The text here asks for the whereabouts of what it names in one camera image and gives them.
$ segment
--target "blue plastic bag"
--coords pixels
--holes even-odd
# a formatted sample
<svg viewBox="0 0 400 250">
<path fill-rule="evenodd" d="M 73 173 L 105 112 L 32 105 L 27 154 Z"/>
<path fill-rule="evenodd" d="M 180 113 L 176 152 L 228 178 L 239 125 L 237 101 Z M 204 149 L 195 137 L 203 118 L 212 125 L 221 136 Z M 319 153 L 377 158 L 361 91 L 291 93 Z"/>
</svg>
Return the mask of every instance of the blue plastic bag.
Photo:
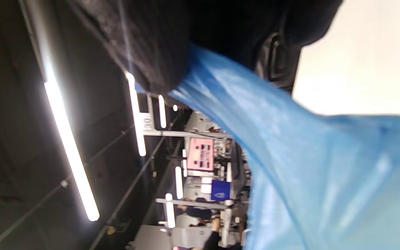
<svg viewBox="0 0 400 250">
<path fill-rule="evenodd" d="M 245 149 L 253 174 L 246 250 L 400 250 L 400 117 L 314 115 L 199 48 L 171 95 Z"/>
</svg>

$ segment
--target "ceiling light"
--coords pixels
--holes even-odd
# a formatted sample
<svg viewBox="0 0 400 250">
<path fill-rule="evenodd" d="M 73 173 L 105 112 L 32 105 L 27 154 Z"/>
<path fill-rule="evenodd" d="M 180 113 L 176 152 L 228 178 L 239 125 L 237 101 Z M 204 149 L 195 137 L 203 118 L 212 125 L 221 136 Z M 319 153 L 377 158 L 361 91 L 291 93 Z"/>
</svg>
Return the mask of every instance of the ceiling light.
<svg viewBox="0 0 400 250">
<path fill-rule="evenodd" d="M 211 184 L 203 184 L 200 186 L 200 192 L 201 193 L 211 193 L 213 187 L 211 186 Z"/>
<path fill-rule="evenodd" d="M 166 212 L 168 213 L 168 228 L 175 228 L 174 204 L 166 203 Z"/>
<path fill-rule="evenodd" d="M 73 138 L 72 129 L 70 128 L 63 99 L 55 77 L 49 76 L 49 81 L 44 84 L 44 87 L 46 88 L 53 117 L 57 124 L 58 132 L 60 133 L 61 141 L 69 160 L 78 192 L 80 192 L 87 217 L 90 221 L 96 221 L 100 218 L 100 213 L 98 212 L 97 204 L 95 203 L 75 139 Z"/>
<path fill-rule="evenodd" d="M 140 156 L 146 155 L 146 145 L 144 144 L 143 135 L 143 119 L 140 116 L 140 109 L 138 107 L 137 92 L 135 91 L 135 78 L 129 72 L 126 72 L 127 82 L 129 83 L 129 93 L 131 95 L 132 115 L 134 117 L 135 134 L 137 135 L 138 153 Z"/>
<path fill-rule="evenodd" d="M 213 181 L 212 177 L 202 177 L 201 178 L 201 183 L 202 184 L 211 184 Z"/>
<path fill-rule="evenodd" d="M 186 149 L 183 149 L 182 151 L 181 151 L 181 153 L 182 153 L 182 156 L 183 157 L 186 157 Z M 184 177 L 187 177 L 188 176 L 188 167 L 187 167 L 187 163 L 186 163 L 186 159 L 184 159 L 184 160 L 182 160 L 182 163 L 183 163 L 183 175 L 184 175 Z"/>
<path fill-rule="evenodd" d="M 166 194 L 166 200 L 167 201 L 172 201 L 172 195 L 170 193 Z"/>
<path fill-rule="evenodd" d="M 162 128 L 166 128 L 165 100 L 162 95 L 158 96 L 158 106 L 160 107 L 160 125 Z"/>
<path fill-rule="evenodd" d="M 183 182 L 181 180 L 181 168 L 175 168 L 175 187 L 177 190 L 177 199 L 183 198 Z"/>
</svg>

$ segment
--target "aisle number sign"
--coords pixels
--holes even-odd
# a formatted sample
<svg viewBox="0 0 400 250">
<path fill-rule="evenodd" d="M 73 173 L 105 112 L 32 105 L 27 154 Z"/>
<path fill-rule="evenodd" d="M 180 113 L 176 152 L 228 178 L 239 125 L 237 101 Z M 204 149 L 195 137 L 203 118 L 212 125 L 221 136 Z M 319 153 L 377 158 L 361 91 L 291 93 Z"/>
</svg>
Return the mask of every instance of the aisle number sign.
<svg viewBox="0 0 400 250">
<path fill-rule="evenodd" d="M 143 131 L 155 130 L 154 120 L 150 113 L 140 113 L 143 121 Z"/>
</svg>

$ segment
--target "dark ceiling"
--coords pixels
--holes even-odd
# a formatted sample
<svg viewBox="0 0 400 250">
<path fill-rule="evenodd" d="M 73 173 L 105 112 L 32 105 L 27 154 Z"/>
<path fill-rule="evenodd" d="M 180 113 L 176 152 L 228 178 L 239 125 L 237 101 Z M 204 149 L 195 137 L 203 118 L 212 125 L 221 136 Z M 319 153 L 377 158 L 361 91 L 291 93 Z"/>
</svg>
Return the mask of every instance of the dark ceiling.
<svg viewBox="0 0 400 250">
<path fill-rule="evenodd" d="M 0 0 L 0 250 L 89 249 L 147 160 L 138 156 L 133 130 L 122 134 L 133 124 L 124 75 L 65 1 L 54 7 L 72 73 L 61 91 L 100 219 L 87 219 L 72 179 L 60 187 L 70 170 L 38 60 L 19 2 Z M 169 108 L 167 114 L 177 118 L 175 128 L 189 117 Z M 146 138 L 148 152 L 159 140 Z M 164 141 L 153 166 L 157 178 L 147 169 L 122 206 L 114 223 L 126 222 L 125 232 L 103 234 L 97 249 L 123 249 L 134 238 L 176 142 Z"/>
</svg>

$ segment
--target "black jacket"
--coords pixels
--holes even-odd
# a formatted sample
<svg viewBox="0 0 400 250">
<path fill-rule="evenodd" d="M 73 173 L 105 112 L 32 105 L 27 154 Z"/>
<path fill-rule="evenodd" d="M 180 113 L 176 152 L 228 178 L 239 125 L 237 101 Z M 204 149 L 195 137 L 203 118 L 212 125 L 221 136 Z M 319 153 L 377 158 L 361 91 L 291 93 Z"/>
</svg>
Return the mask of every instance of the black jacket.
<svg viewBox="0 0 400 250">
<path fill-rule="evenodd" d="M 167 94 L 186 75 L 190 43 L 254 69 L 263 42 L 320 39 L 342 0 L 68 0 L 116 63 L 148 92 Z"/>
</svg>

